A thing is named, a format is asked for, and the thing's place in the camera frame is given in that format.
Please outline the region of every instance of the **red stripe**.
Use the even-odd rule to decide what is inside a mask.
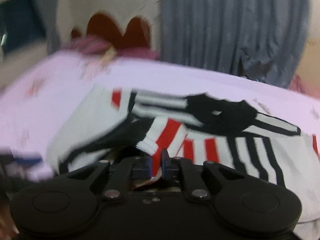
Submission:
[[[152,176],[156,176],[160,167],[161,150],[172,143],[181,123],[168,119],[166,126],[156,141],[158,150],[152,156]]]
[[[183,157],[192,160],[194,162],[193,154],[193,140],[185,139],[183,141]]]
[[[315,150],[315,152],[319,158],[320,156],[319,156],[319,152],[318,152],[317,137],[315,134],[312,135],[312,146],[313,146],[313,149]]]
[[[121,100],[121,90],[113,90],[111,101],[117,109],[120,108],[120,100]]]
[[[204,144],[205,144],[205,151],[207,154],[207,160],[218,163],[219,157],[218,157],[215,138],[204,140]]]

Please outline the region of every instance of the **black mechanical arm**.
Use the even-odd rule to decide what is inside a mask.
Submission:
[[[151,177],[151,159],[129,157],[21,191],[10,207],[17,239],[299,239],[292,231],[301,203],[286,188],[218,163],[171,159],[166,150],[161,164],[162,183],[181,190],[133,190]]]

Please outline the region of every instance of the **pink pillow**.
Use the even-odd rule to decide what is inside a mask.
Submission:
[[[295,75],[293,77],[289,90],[320,99],[320,87],[317,87],[311,83],[306,83],[299,75]]]
[[[130,49],[118,49],[119,57],[135,57],[151,60],[158,60],[160,54],[154,50],[148,48],[130,48]]]
[[[96,35],[75,38],[62,49],[76,50],[82,54],[104,54],[112,44]]]

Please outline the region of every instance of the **bed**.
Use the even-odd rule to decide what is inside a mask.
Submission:
[[[131,21],[123,36],[120,31],[106,32],[108,24],[117,28],[109,16],[98,14],[90,20],[87,33],[105,38],[117,49],[150,48],[150,28],[140,18]],[[79,32],[74,29],[72,35],[79,36]],[[0,147],[30,157],[39,153],[44,159],[28,170],[29,180],[53,176],[45,162],[48,144],[95,84],[107,89],[137,88],[176,95],[207,92],[231,101],[245,99],[259,112],[294,123],[320,138],[320,101],[305,95],[223,73],[127,57],[86,77],[85,65],[94,60],[95,56],[59,51],[21,76],[0,98]],[[300,223],[295,232],[305,240],[318,239],[320,221]]]

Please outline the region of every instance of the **white wall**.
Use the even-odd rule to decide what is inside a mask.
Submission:
[[[62,43],[69,41],[70,33],[74,27],[74,19],[70,6],[71,4],[69,0],[58,0],[57,28],[60,33]]]
[[[320,0],[310,0],[309,37],[320,38]]]
[[[134,16],[145,17],[151,25],[151,43],[159,48],[159,4],[158,0],[60,0],[58,25],[65,38],[76,25],[85,33],[90,17],[97,11],[110,13],[122,31]]]

